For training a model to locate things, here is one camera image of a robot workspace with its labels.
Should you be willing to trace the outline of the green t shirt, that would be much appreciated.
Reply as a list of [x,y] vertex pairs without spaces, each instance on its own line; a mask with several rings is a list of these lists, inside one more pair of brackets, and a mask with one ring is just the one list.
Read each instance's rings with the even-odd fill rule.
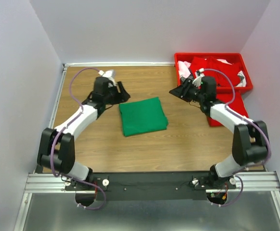
[[159,97],[119,105],[125,137],[166,130],[168,119]]

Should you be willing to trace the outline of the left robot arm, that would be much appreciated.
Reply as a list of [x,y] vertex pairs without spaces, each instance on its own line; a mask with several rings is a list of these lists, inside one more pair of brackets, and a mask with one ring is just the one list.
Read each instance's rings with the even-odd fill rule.
[[75,140],[100,115],[112,106],[125,103],[130,95],[121,81],[111,77],[97,77],[88,97],[78,101],[78,110],[55,128],[45,128],[41,134],[37,164],[51,169],[57,175],[69,176],[80,181],[93,181],[93,170],[75,160]]

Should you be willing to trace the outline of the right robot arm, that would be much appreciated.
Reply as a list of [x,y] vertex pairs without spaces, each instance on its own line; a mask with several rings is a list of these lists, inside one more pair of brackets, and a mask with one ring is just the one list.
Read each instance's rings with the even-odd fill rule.
[[187,103],[199,103],[206,116],[218,121],[233,134],[231,154],[209,170],[206,180],[210,186],[222,184],[245,167],[263,165],[270,158],[265,122],[246,118],[217,99],[213,77],[187,78],[169,93]]

